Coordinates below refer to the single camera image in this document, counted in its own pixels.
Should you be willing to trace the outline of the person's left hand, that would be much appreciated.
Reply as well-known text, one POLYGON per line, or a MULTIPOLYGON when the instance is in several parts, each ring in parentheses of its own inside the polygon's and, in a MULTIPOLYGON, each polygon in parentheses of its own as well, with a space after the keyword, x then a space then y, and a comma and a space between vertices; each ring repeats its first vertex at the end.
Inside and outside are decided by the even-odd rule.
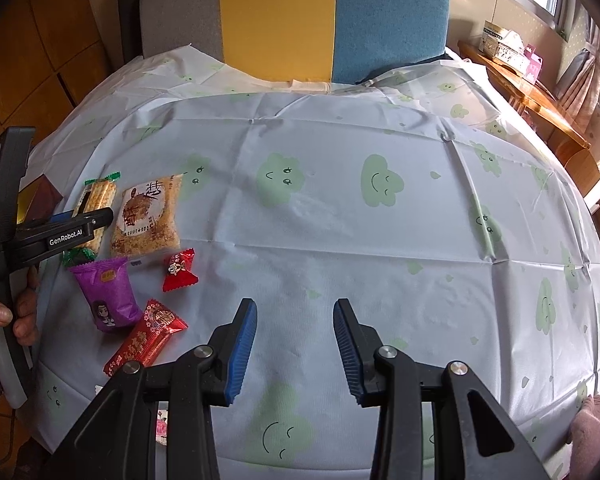
POLYGON ((34 266, 28 270, 27 286, 17 296, 18 318, 8 307, 0 303, 0 328, 11 327, 17 341, 22 346, 32 346, 38 336, 36 328, 36 307, 38 306, 38 270, 34 266))

